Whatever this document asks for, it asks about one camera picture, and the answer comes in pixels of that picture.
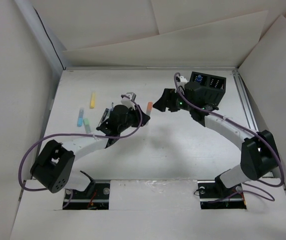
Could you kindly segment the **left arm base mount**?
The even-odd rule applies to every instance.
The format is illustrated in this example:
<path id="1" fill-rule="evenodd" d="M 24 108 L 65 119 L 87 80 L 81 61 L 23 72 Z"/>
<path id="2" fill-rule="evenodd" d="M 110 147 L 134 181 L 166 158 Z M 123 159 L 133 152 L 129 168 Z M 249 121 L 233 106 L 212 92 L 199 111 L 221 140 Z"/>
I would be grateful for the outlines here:
<path id="1" fill-rule="evenodd" d="M 108 210 L 111 181 L 94 180 L 84 171 L 80 171 L 80 174 L 90 182 L 84 191 L 65 191 L 63 210 Z"/>

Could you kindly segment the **light blue highlighter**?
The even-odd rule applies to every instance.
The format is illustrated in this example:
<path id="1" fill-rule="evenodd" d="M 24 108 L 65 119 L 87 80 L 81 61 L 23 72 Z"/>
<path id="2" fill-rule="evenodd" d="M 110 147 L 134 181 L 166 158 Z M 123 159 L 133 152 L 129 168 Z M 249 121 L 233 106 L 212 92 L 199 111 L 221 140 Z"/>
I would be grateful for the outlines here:
<path id="1" fill-rule="evenodd" d="M 84 108 L 81 107 L 79 109 L 79 113 L 78 113 L 78 119 L 77 119 L 77 127 L 81 127 L 83 124 L 83 117 L 84 117 Z"/>

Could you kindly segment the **yellow highlighter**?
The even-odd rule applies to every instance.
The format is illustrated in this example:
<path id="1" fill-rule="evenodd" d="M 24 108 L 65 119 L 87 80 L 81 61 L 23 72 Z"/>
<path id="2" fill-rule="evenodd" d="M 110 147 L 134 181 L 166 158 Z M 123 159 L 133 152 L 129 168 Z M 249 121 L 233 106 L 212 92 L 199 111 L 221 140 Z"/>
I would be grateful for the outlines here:
<path id="1" fill-rule="evenodd" d="M 96 104 L 96 93 L 93 92 L 91 94 L 91 99 L 90 99 L 90 109 L 94 109 Z"/>

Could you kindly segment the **orange highlighter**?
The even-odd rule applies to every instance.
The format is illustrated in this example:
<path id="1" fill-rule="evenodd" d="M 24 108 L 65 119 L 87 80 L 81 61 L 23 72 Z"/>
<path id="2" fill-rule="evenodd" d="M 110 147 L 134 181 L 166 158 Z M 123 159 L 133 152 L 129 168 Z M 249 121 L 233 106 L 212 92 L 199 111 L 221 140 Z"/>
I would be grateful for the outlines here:
<path id="1" fill-rule="evenodd" d="M 148 102 L 148 104 L 147 104 L 147 109 L 146 109 L 146 114 L 147 114 L 148 116 L 151 115 L 152 108 L 153 108 L 153 102 L 150 101 L 150 102 Z"/>

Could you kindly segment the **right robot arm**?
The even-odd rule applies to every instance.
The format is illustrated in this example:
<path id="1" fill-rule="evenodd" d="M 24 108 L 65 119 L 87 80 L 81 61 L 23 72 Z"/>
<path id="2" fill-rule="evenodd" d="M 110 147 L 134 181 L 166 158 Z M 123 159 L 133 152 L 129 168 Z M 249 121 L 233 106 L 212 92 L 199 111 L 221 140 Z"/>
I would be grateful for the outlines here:
<path id="1" fill-rule="evenodd" d="M 269 131 L 254 132 L 218 112 L 218 103 L 224 91 L 200 85 L 197 82 L 177 83 L 166 88 L 153 108 L 164 112 L 186 110 L 202 126 L 211 129 L 232 142 L 241 151 L 238 165 L 215 178 L 214 191 L 220 197 L 247 181 L 258 181 L 276 167 L 283 172 L 273 135 Z"/>

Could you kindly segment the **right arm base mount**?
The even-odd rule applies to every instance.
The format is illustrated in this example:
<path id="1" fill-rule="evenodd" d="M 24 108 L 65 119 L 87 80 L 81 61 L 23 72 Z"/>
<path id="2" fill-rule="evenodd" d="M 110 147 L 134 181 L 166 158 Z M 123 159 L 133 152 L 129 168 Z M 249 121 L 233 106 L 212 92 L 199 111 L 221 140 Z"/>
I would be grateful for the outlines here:
<path id="1" fill-rule="evenodd" d="M 226 188 L 218 178 L 215 180 L 198 180 L 195 195 L 199 196 L 202 210 L 246 209 L 246 202 L 239 183 Z"/>

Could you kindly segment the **green highlighter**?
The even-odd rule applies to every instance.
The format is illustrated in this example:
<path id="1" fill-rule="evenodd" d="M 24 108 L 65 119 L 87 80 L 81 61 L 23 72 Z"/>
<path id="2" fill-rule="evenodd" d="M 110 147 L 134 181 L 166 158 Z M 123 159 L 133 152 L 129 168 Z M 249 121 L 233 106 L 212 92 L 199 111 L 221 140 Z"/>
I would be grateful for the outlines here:
<path id="1" fill-rule="evenodd" d="M 90 128 L 90 123 L 89 123 L 88 118 L 84 118 L 83 119 L 83 124 L 84 124 L 84 127 L 85 127 L 86 134 L 89 134 L 91 132 L 91 128 Z"/>

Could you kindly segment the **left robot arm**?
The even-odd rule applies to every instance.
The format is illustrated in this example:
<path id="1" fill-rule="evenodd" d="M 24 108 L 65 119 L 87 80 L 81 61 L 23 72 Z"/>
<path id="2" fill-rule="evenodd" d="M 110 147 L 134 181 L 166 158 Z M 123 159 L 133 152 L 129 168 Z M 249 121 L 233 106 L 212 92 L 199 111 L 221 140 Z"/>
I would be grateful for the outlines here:
<path id="1" fill-rule="evenodd" d="M 31 167 L 31 174 L 52 193 L 69 189 L 76 190 L 83 198 L 89 198 L 94 193 L 94 179 L 84 171 L 72 170 L 74 162 L 112 146 L 123 131 L 143 127 L 149 120 L 150 116 L 139 106 L 128 108 L 116 105 L 109 118 L 92 132 L 93 137 L 83 136 L 63 143 L 48 141 Z"/>

